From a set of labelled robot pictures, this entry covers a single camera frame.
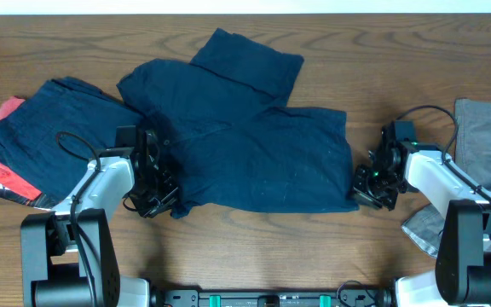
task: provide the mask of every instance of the wooden tabletop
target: wooden tabletop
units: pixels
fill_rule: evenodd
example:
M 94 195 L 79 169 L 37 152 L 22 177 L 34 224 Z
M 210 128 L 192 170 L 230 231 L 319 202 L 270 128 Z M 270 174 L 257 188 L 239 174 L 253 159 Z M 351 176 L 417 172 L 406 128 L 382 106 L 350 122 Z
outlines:
M 289 106 L 348 112 L 356 164 L 377 145 L 381 126 L 410 107 L 491 101 L 491 14 L 111 15 L 0 16 L 0 104 L 64 76 L 119 96 L 115 84 L 126 73 L 155 57 L 189 61 L 217 27 L 303 55 Z M 412 119 L 424 141 L 451 135 L 437 111 Z M 407 194 L 391 212 L 345 214 L 206 205 L 179 220 L 120 207 L 110 228 L 121 274 L 163 287 L 335 288 L 433 269 L 400 228 L 426 203 Z M 20 223 L 36 212 L 0 199 L 0 305 L 21 304 Z

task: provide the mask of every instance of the folded dark blue cloth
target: folded dark blue cloth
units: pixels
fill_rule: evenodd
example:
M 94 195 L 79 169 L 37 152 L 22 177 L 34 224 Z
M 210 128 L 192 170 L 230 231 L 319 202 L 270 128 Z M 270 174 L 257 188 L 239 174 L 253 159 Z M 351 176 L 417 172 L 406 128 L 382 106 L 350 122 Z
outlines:
M 183 217 L 206 203 L 259 212 L 357 210 L 346 113 L 285 107 L 303 64 L 217 29 L 189 64 L 153 60 L 117 87 L 163 141 Z
M 138 125 L 143 117 L 75 78 L 47 81 L 30 99 L 0 121 L 0 162 L 53 200 L 63 200 L 86 172 L 86 162 L 62 151 L 59 131 L 81 136 L 94 148 L 114 146 L 117 127 Z M 90 158 L 72 138 L 61 143 Z

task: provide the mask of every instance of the fabric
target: fabric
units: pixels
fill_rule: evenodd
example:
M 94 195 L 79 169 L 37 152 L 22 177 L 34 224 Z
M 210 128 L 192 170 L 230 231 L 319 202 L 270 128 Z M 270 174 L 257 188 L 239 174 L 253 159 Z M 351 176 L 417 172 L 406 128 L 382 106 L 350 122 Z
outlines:
M 6 118 L 11 114 L 17 107 L 24 102 L 23 99 L 10 97 L 6 102 L 4 102 L 0 107 L 0 120 Z M 7 188 L 13 190 L 16 194 L 23 196 L 27 199 L 37 198 L 41 192 L 34 188 L 26 180 L 22 179 L 20 176 L 16 175 L 7 166 L 0 163 L 0 184 L 6 186 Z
M 50 80 L 0 120 L 0 163 L 52 200 L 63 200 L 84 176 L 87 163 L 62 151 L 56 133 L 68 131 L 94 148 L 108 148 L 114 146 L 117 127 L 142 119 L 95 86 L 69 77 Z M 73 138 L 63 137 L 61 143 L 85 158 L 92 155 Z
M 0 183 L 0 198 L 4 200 L 10 200 L 21 205 L 38 208 L 38 209 L 50 209 L 57 204 L 57 202 L 52 200 L 46 194 L 40 194 L 37 198 L 33 200 L 29 200 L 26 197 L 18 195 L 14 191 L 3 186 L 1 183 Z
M 183 217 L 206 203 L 259 212 L 357 210 L 346 113 L 285 107 L 303 64 L 217 29 L 189 64 L 153 60 L 117 85 L 164 140 Z
M 491 191 L 491 103 L 459 99 L 456 119 L 459 123 L 456 164 Z M 433 205 L 420 210 L 401 226 L 433 258 L 438 253 L 443 227 L 444 219 Z M 484 249 L 491 251 L 491 245 L 485 245 Z

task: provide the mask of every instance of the pink fabric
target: pink fabric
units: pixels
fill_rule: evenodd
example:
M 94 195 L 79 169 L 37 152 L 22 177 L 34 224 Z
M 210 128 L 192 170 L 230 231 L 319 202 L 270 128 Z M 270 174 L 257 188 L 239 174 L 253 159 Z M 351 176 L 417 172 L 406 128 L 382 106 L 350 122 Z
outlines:
M 6 118 L 11 114 L 17 107 L 24 102 L 24 99 L 11 97 L 0 107 L 0 120 Z M 9 188 L 18 195 L 24 196 L 27 199 L 34 200 L 40 194 L 41 191 L 34 188 L 26 180 L 22 179 L 20 176 L 12 172 L 7 166 L 0 163 L 0 183 Z

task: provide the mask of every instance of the gray towel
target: gray towel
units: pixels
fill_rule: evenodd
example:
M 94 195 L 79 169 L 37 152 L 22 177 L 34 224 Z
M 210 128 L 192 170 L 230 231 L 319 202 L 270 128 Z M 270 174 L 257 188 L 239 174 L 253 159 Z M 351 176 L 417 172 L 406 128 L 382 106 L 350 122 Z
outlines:
M 459 123 L 456 164 L 491 191 L 491 103 L 458 99 L 456 119 Z M 418 211 L 401 226 L 433 258 L 439 252 L 443 227 L 444 219 L 433 205 Z M 491 250 L 491 245 L 484 249 Z

